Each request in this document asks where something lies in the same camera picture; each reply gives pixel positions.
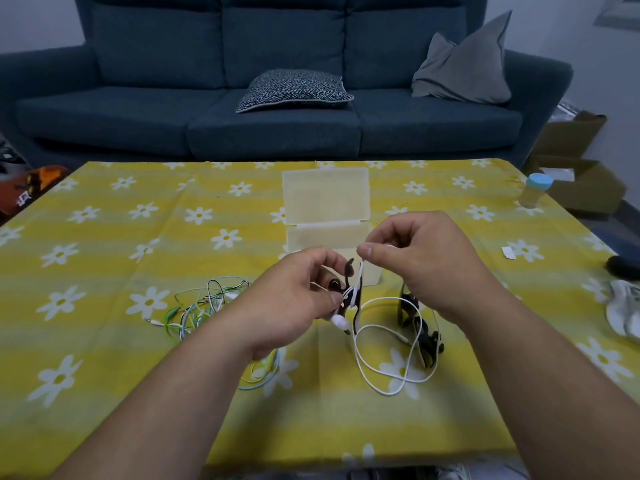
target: yellow tablecloth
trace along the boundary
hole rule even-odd
[[[277,262],[280,173],[332,165],[93,162],[0,228],[0,474],[49,472],[107,416],[173,346],[143,318],[162,319],[174,293],[225,274],[253,280]],[[611,251],[549,197],[539,209],[516,206],[518,170],[499,160],[335,166],[370,168],[374,225],[405,210],[448,211],[510,291],[640,399],[639,349],[604,318]],[[507,245],[516,260],[503,257]],[[385,271],[364,299],[400,285]],[[362,322],[394,325],[396,304],[373,306]],[[440,327],[446,350],[432,380],[382,397],[360,376],[350,338],[316,323],[282,351],[267,387],[236,393],[209,463],[334,467],[512,450],[468,341]],[[408,353],[382,332],[359,344],[391,369]]]

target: gray pillow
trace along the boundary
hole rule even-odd
[[[236,112],[274,106],[341,107],[353,96],[347,94],[342,78],[327,72],[302,69],[273,69],[251,81]]]
[[[504,34],[511,10],[462,40],[460,45],[436,33],[427,60],[413,74],[412,96],[436,96],[482,104],[511,99],[504,79]]]

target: small white paper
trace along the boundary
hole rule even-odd
[[[503,247],[502,254],[504,254],[504,257],[507,259],[516,259],[516,254],[513,252],[513,249],[511,249],[511,246]]]
[[[575,172],[573,168],[542,168],[540,170],[545,175],[553,178],[554,180],[560,180],[562,182],[575,182]]]

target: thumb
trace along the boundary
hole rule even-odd
[[[403,254],[402,249],[375,242],[365,242],[358,246],[358,255],[365,261],[400,275],[404,268]]]
[[[342,302],[342,293],[337,291],[314,290],[311,291],[311,300],[314,304],[316,317],[332,313]]]

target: cardboard box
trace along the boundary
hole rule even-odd
[[[573,168],[574,182],[556,180],[547,193],[568,210],[612,214],[625,196],[627,186],[595,160],[554,155],[531,155],[524,173],[542,173],[544,168]]]
[[[603,114],[581,111],[572,121],[547,123],[531,154],[581,158],[606,122]]]

